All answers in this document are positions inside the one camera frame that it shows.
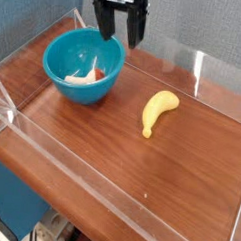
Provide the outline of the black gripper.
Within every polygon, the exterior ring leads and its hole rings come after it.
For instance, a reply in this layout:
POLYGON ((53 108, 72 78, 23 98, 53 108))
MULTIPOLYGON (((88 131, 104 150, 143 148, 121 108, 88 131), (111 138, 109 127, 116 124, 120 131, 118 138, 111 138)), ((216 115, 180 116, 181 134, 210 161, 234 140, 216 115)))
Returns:
POLYGON ((148 0, 93 0, 99 31, 105 41, 115 33, 114 10, 128 11, 128 47, 134 49, 144 38, 148 0))

